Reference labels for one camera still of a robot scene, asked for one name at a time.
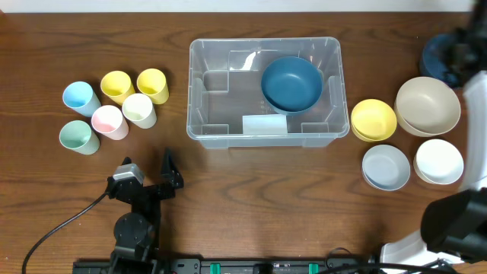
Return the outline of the dark blue bowl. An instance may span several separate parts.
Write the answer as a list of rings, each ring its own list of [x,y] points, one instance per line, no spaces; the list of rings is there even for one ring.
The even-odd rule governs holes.
[[[419,61],[421,75],[440,80],[450,88],[460,87],[459,42],[457,33],[443,33],[432,37],[422,50]]]
[[[276,113],[300,115],[320,100],[323,76],[306,59],[285,56],[272,61],[264,69],[261,90],[266,103]]]

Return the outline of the large beige bowl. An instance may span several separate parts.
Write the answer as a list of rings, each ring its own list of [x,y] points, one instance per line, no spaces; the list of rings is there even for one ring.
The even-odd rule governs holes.
[[[399,89],[394,111],[399,125],[419,137],[432,137],[451,131],[459,122],[458,96],[444,82],[416,77]]]

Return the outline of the white bowl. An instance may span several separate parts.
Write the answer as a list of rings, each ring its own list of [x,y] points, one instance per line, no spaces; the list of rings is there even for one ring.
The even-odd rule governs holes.
[[[464,162],[454,145],[442,139],[430,139],[419,146],[413,167],[425,182],[448,185],[460,179]]]

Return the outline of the yellow bowl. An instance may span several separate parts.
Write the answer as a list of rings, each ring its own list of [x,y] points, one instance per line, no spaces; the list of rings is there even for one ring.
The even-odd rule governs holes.
[[[365,142],[380,142],[391,137],[397,128],[393,108],[377,99],[367,99],[355,105],[350,116],[353,133]]]

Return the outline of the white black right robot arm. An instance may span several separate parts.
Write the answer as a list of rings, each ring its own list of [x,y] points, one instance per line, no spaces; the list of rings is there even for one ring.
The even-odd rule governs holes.
[[[452,273],[454,264],[486,259],[486,3],[475,2],[467,27],[431,38],[419,68],[463,89],[466,173],[458,193],[428,205],[417,232],[382,246],[370,273]]]

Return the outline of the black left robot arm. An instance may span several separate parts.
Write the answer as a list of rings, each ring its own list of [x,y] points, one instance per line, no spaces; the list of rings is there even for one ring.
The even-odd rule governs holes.
[[[174,198],[176,190],[184,187],[170,149],[164,151],[162,182],[144,186],[144,178],[129,157],[107,178],[108,197],[131,205],[131,212],[121,216],[113,230],[116,244],[109,273],[170,272],[170,261],[159,256],[161,201]]]

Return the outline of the pink cup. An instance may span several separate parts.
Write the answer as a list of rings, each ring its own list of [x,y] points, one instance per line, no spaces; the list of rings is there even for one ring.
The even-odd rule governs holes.
[[[104,105],[95,110],[91,117],[93,128],[112,140],[124,139],[129,133],[129,126],[121,110],[112,105]]]

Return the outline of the cream white cup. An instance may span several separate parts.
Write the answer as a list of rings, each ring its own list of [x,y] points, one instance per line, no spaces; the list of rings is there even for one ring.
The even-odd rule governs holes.
[[[157,122],[151,99],[145,94],[131,94],[123,102],[122,112],[126,119],[141,129],[149,129]]]

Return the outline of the mint green cup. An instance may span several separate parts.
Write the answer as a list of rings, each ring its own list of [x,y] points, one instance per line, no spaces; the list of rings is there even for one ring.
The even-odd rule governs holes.
[[[59,141],[65,148],[83,155],[92,155],[100,148],[97,135],[81,120],[66,123],[59,133]]]

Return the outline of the yellow cup left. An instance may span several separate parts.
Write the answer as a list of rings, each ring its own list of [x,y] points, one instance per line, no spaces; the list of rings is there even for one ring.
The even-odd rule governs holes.
[[[100,88],[105,95],[119,105],[122,105],[128,96],[135,93],[131,78],[122,71],[105,74],[100,82]]]

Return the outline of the light blue cup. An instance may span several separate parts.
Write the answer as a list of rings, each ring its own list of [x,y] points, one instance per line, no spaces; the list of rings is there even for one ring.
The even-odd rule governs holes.
[[[76,81],[67,86],[63,91],[62,100],[67,107],[86,117],[92,117],[101,107],[94,89],[84,81]]]

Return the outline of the yellow cup right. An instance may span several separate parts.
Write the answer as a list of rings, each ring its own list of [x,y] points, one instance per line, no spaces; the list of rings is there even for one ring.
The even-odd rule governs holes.
[[[136,84],[143,94],[149,96],[153,104],[164,104],[169,99],[166,76],[156,68],[148,68],[141,72]]]

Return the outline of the clear plastic storage bin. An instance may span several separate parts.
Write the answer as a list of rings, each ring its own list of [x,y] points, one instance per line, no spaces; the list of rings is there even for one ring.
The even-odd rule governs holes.
[[[205,148],[325,147],[349,133],[333,37],[197,39],[186,131]]]

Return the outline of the grey bowl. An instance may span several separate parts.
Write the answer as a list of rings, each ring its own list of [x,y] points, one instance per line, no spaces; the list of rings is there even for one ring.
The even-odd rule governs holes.
[[[408,158],[392,145],[370,148],[362,159],[361,171],[369,185],[388,192],[403,188],[411,174]]]

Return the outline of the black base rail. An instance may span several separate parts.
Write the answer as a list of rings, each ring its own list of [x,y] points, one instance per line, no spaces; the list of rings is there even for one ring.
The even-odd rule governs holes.
[[[252,260],[151,260],[138,262],[126,259],[111,261],[78,261],[73,263],[73,274],[312,274],[329,268],[352,266],[362,260],[352,256],[319,260],[252,261]]]

